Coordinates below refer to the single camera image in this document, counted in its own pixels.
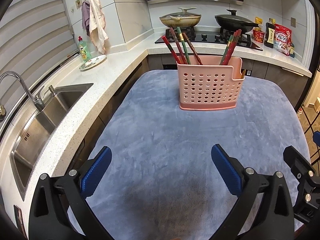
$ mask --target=sink basin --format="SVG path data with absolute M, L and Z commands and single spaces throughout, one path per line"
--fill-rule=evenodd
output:
M 24 200 L 34 166 L 56 127 L 93 84 L 55 88 L 56 95 L 44 99 L 45 108 L 38 110 L 25 123 L 10 154 L 13 176 Z

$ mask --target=red cereal package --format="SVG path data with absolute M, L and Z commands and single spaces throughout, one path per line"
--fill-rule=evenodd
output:
M 275 27 L 273 48 L 289 56 L 292 30 L 279 24 L 275 24 Z

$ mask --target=calbee logo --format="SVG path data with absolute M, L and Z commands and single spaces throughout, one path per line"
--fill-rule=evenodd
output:
M 287 35 L 285 35 L 284 33 L 281 33 L 281 32 L 276 33 L 276 38 L 283 43 L 286 43 L 288 41 Z

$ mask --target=faucet spout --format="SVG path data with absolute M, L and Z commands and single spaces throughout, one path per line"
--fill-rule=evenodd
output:
M 33 104 L 35 105 L 35 107 L 39 111 L 42 111 L 44 109 L 44 103 L 43 103 L 42 99 L 39 98 L 39 97 L 37 97 L 37 98 L 33 97 L 33 95 L 31 94 L 30 90 L 28 89 L 26 83 L 24 82 L 24 80 L 22 79 L 22 77 L 18 73 L 14 72 L 14 71 L 6 71 L 6 72 L 4 72 L 0 76 L 0 83 L 7 76 L 12 76 L 12 77 L 16 78 L 20 82 L 20 84 L 23 87 L 24 91 L 26 92 L 28 97 L 31 99 L 31 101 L 33 102 Z M 2 122 L 4 120 L 5 116 L 6 116 L 6 110 L 5 110 L 3 105 L 0 105 L 0 122 Z

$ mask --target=white plate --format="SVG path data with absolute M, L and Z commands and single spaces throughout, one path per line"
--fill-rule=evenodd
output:
M 81 66 L 80 66 L 80 70 L 87 70 L 87 69 L 90 69 L 96 65 L 98 65 L 99 63 L 101 63 L 107 56 L 106 55 L 100 55 L 100 56 L 97 56 L 97 57 L 94 57 L 90 60 L 88 60 L 87 62 L 83 63 Z

